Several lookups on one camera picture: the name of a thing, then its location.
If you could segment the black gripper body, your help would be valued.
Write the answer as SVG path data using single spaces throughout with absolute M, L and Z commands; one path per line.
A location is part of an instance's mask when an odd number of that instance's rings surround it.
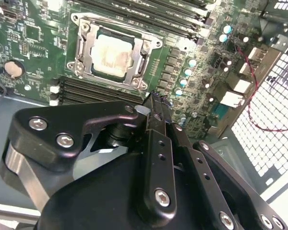
M 150 129 L 144 152 L 118 157 L 60 189 L 38 230 L 208 230 L 200 193 L 167 133 Z

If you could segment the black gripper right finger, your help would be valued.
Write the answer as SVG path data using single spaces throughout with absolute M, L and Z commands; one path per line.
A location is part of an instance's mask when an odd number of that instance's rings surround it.
M 209 230 L 286 230 L 284 220 L 205 141 L 192 145 L 185 130 L 171 120 L 170 102 L 161 97 L 176 156 L 195 181 Z

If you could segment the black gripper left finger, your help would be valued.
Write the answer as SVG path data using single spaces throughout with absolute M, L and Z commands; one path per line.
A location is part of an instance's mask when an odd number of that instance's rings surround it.
M 176 187 L 170 103 L 124 101 L 23 109 L 10 124 L 4 181 L 41 222 L 170 222 Z

